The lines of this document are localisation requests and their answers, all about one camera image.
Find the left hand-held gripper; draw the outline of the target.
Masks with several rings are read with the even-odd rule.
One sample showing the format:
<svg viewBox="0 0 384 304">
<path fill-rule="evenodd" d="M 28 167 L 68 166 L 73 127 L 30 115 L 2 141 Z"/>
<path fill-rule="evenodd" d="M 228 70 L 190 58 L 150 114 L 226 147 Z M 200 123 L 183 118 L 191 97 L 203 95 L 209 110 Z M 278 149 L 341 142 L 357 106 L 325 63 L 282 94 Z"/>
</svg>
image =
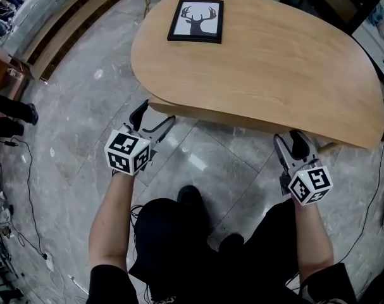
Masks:
<svg viewBox="0 0 384 304">
<path fill-rule="evenodd" d="M 144 171 L 154 155 L 153 149 L 169 133 L 175 124 L 175 116 L 170 116 L 151 130 L 139 131 L 144 113 L 149 107 L 146 99 L 135 109 L 129 121 L 133 129 L 124 123 L 118 130 L 113 130 L 104 146 L 109 168 L 134 176 Z"/>
</svg>

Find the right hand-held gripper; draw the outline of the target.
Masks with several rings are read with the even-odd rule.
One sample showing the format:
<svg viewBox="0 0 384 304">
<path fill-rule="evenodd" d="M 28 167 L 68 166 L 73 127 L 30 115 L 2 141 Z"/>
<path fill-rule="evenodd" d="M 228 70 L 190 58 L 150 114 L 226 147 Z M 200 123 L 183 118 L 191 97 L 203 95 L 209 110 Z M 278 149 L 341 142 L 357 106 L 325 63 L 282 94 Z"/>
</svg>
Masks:
<svg viewBox="0 0 384 304">
<path fill-rule="evenodd" d="M 280 177 L 282 194 L 290 194 L 300 205 L 319 202 L 333 188 L 327 166 L 319 160 L 318 151 L 309 138 L 299 130 L 289 132 L 293 145 L 290 150 L 284 139 L 275 134 L 273 144 L 280 164 L 290 170 L 294 163 L 307 163 L 292 174 L 284 171 Z"/>
</svg>

